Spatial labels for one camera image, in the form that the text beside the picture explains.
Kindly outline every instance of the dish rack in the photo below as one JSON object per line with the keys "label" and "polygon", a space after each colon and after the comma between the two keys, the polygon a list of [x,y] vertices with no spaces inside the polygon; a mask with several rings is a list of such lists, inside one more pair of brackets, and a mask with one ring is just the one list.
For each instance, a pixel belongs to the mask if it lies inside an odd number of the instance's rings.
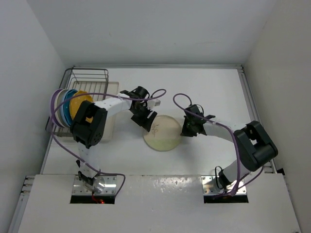
{"label": "dish rack", "polygon": [[[106,94],[109,84],[108,81],[109,75],[107,69],[83,69],[73,67],[65,70],[59,88]],[[94,101],[101,101],[105,99],[105,96],[92,95],[92,98]],[[49,130],[49,121],[50,118],[46,124],[46,131]],[[53,133],[59,137],[72,137],[68,128],[55,126],[53,128]]]}

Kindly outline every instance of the gray wall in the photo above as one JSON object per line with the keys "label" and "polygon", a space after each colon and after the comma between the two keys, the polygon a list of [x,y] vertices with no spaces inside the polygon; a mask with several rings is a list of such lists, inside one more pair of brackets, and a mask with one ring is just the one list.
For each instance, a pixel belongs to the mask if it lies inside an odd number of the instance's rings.
{"label": "gray wall", "polygon": [[27,0],[73,64],[246,61],[276,0]]}
{"label": "gray wall", "polygon": [[311,232],[310,42],[310,1],[279,0],[245,66],[305,233]]}
{"label": "gray wall", "polygon": [[0,233],[5,233],[25,175],[40,171],[47,104],[65,67],[26,0],[1,1],[0,32]]}

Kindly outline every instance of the plate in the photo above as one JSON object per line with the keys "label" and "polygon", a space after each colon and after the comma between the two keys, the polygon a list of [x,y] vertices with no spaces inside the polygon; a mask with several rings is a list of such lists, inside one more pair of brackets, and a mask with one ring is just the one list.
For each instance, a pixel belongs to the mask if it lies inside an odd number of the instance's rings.
{"label": "plate", "polygon": [[[67,91],[68,91],[68,89],[63,89],[61,92],[58,93],[58,95],[56,97],[56,100],[55,100],[54,108],[56,108],[58,105],[60,105],[61,102],[63,102],[63,97],[65,96]],[[59,123],[61,123],[63,125],[64,128],[68,128],[69,127],[69,125],[65,121],[63,106],[61,106],[57,110],[55,117],[57,118]]]}
{"label": "plate", "polygon": [[[71,97],[73,97],[75,93],[77,93],[77,90],[75,89],[68,90],[63,97],[63,101],[70,99]],[[69,103],[70,101],[67,101],[66,103],[64,103],[63,111],[64,111],[64,117],[65,117],[66,123],[70,126],[72,124],[73,118],[71,118],[70,116]]]}
{"label": "plate", "polygon": [[[87,92],[86,91],[78,91],[73,96],[77,96],[77,95],[84,94],[84,93],[86,94]],[[93,102],[93,98],[90,95],[79,96],[79,97],[76,97],[70,101],[69,111],[70,111],[70,116],[72,119],[74,119],[74,117],[76,116],[76,114],[79,110],[81,103],[85,100]],[[93,120],[93,118],[86,118],[86,121],[89,123],[91,123],[92,120]]]}
{"label": "plate", "polygon": [[167,115],[156,116],[150,132],[144,132],[144,140],[149,147],[157,151],[169,151],[181,141],[181,126],[178,121]]}
{"label": "plate", "polygon": [[[51,97],[51,100],[50,100],[50,111],[51,111],[51,115],[52,115],[52,112],[54,111],[54,106],[55,106],[55,100],[56,100],[56,97],[58,95],[58,93],[61,91],[62,89],[57,89],[56,91],[54,91],[54,93],[52,94],[52,97]],[[55,117],[52,119],[52,122],[57,125],[58,127],[64,127],[61,125],[61,123],[57,120],[56,118],[56,114],[55,114]]]}

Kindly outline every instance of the metal mounting plate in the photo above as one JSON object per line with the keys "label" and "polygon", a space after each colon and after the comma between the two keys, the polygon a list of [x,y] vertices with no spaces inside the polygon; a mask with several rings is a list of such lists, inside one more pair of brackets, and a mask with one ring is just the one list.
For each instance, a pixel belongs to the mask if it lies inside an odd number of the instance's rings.
{"label": "metal mounting plate", "polygon": [[[97,179],[101,184],[101,192],[97,192],[95,196],[114,196],[117,187],[116,176],[98,176]],[[82,180],[79,180],[78,176],[75,176],[72,187],[72,196],[88,196],[92,195],[92,191],[85,186]]]}
{"label": "metal mounting plate", "polygon": [[[216,186],[215,176],[201,176],[204,196],[214,196],[222,194],[223,190],[219,190]],[[231,191],[235,182],[227,186],[227,191]],[[244,185],[244,180],[240,181],[240,187]],[[240,188],[236,195],[246,195],[246,187]]]}

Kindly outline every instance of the orange plate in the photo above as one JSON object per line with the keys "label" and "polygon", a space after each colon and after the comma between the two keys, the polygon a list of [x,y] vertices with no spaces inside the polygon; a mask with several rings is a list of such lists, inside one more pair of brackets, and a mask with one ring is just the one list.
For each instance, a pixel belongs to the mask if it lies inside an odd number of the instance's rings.
{"label": "orange plate", "polygon": [[[77,96],[77,95],[84,94],[84,93],[87,93],[87,92],[86,91],[78,91],[73,96]],[[70,100],[69,111],[70,111],[70,116],[72,119],[74,119],[74,117],[76,116],[76,114],[78,112],[78,109],[79,109],[81,103],[85,100],[93,102],[93,98],[90,95],[79,96],[77,98]],[[92,120],[93,120],[93,118],[86,118],[86,121],[89,123],[91,123]]]}

